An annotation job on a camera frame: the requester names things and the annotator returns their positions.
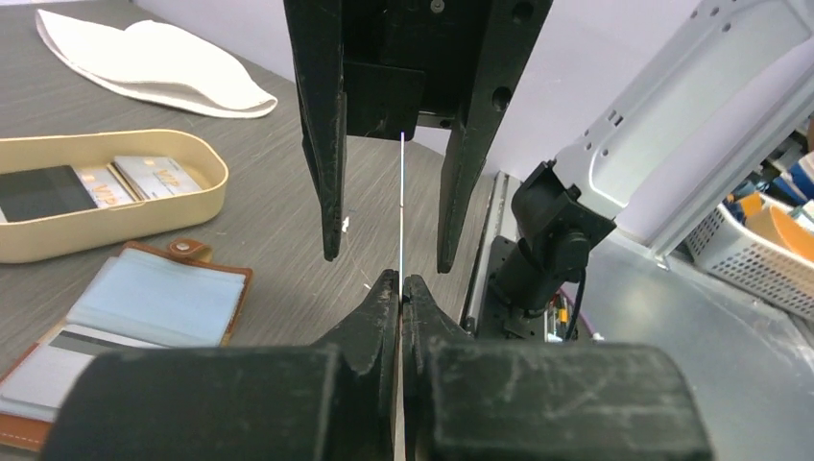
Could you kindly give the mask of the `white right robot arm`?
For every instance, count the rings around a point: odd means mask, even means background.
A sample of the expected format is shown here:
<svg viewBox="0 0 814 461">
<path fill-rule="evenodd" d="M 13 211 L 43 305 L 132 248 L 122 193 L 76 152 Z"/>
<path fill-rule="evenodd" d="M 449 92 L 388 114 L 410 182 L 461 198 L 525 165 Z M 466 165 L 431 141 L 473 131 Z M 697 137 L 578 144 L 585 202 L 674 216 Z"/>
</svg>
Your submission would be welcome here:
<svg viewBox="0 0 814 461">
<path fill-rule="evenodd" d="M 448 130 L 437 269 L 454 264 L 474 187 L 551 10 L 548 1 L 288 1 L 302 149 L 323 255 L 340 252 L 347 139 Z M 582 138 L 515 193 L 521 236 L 491 285 L 509 320 L 539 316 L 667 156 L 813 35 L 809 1 L 702 1 Z"/>
</svg>

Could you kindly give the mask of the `orange leather card holder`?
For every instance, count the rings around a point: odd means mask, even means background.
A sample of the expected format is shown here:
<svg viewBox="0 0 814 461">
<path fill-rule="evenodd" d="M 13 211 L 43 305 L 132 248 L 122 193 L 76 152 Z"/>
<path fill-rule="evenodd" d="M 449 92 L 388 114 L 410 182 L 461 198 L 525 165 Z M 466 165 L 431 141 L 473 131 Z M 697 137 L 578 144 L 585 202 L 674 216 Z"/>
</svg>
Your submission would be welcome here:
<svg viewBox="0 0 814 461">
<path fill-rule="evenodd" d="M 209 246 L 183 238 L 164 250 L 126 243 L 105 262 L 65 317 L 34 342 L 2 374 L 1 381 L 47 335 L 65 325 L 94 328 L 157 348 L 227 344 L 253 272 L 215 264 L 211 254 Z M 52 423 L 1 412 L 1 443 L 37 452 Z"/>
</svg>

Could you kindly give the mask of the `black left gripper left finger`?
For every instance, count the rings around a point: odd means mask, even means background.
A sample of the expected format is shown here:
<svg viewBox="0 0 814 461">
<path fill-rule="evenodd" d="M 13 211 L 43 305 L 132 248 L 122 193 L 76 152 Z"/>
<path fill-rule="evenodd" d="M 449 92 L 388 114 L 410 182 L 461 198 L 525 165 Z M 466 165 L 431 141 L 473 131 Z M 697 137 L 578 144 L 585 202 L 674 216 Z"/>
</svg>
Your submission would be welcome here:
<svg viewBox="0 0 814 461">
<path fill-rule="evenodd" d="M 43 460 L 390 460 L 398 274 L 306 346 L 126 349 L 79 376 Z"/>
</svg>

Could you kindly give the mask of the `white card black stripe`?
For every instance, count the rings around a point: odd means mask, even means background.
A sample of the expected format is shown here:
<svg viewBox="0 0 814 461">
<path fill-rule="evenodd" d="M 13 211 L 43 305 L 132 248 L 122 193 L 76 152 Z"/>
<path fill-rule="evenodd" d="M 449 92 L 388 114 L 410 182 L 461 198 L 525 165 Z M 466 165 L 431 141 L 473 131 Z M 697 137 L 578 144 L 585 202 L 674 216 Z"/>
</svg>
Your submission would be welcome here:
<svg viewBox="0 0 814 461">
<path fill-rule="evenodd" d="M 98 355 L 157 347 L 94 328 L 65 325 L 46 336 L 1 381 L 3 414 L 51 423 L 78 376 Z"/>
</svg>

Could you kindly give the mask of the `thin white card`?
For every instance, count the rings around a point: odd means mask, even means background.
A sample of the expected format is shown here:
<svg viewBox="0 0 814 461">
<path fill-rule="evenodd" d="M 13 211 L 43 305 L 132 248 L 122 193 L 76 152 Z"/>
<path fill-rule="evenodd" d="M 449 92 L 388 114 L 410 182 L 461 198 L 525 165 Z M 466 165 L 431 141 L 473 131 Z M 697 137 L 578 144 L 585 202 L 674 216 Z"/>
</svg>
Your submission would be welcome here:
<svg viewBox="0 0 814 461">
<path fill-rule="evenodd" d="M 405 132 L 400 133 L 399 139 L 399 190 L 398 190 L 398 312 L 396 329 L 396 391 L 395 391 L 395 440 L 394 440 L 394 460 L 404 461 L 405 439 L 404 439 L 404 410 L 403 410 L 403 285 L 404 285 L 404 196 L 405 196 Z"/>
</svg>

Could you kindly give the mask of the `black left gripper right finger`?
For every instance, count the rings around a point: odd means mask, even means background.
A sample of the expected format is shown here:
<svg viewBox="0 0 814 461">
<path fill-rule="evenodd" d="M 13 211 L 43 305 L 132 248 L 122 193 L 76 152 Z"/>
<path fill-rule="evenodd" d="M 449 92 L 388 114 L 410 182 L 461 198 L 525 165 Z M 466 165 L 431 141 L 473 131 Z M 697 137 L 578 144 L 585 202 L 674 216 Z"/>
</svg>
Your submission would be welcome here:
<svg viewBox="0 0 814 461">
<path fill-rule="evenodd" d="M 641 344 L 477 340 L 403 286 L 410 460 L 712 460 L 675 361 Z"/>
</svg>

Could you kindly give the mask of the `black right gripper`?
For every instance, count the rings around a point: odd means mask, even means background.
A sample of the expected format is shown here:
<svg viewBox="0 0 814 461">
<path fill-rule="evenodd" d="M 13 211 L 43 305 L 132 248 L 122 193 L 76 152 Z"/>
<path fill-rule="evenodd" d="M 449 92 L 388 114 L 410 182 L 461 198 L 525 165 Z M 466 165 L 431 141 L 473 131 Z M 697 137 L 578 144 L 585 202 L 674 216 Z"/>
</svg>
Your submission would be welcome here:
<svg viewBox="0 0 814 461">
<path fill-rule="evenodd" d="M 284 3 L 325 260 L 341 246 L 346 129 L 349 136 L 410 139 L 425 113 L 441 128 L 455 117 L 440 175 L 437 235 L 437 271 L 450 272 L 473 190 L 552 5 Z"/>
</svg>

